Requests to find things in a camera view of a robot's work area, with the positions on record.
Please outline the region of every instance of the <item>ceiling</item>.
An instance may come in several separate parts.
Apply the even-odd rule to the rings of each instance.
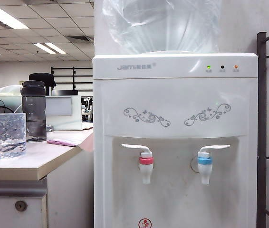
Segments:
[[[94,0],[0,0],[0,8],[29,29],[0,25],[0,62],[91,60]],[[88,36],[70,42],[68,36]],[[53,43],[66,54],[49,54],[33,43]]]

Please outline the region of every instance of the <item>water bottle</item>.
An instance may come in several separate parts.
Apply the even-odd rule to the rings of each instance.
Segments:
[[[22,110],[27,120],[27,142],[45,141],[47,131],[44,83],[34,80],[24,82],[21,95]]]

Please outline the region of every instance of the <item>air vent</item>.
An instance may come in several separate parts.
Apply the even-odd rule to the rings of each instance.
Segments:
[[[66,37],[71,43],[88,43],[94,40],[94,37],[91,36],[79,36],[79,37]]]

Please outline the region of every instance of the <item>red sticker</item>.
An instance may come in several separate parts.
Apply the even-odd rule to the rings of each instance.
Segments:
[[[139,221],[139,228],[152,228],[152,222],[148,218]]]

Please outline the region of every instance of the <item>chair backrest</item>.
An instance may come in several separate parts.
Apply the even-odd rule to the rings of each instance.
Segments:
[[[46,95],[49,95],[49,88],[57,86],[54,81],[54,76],[49,73],[33,73],[29,75],[29,80],[42,81],[45,83]]]

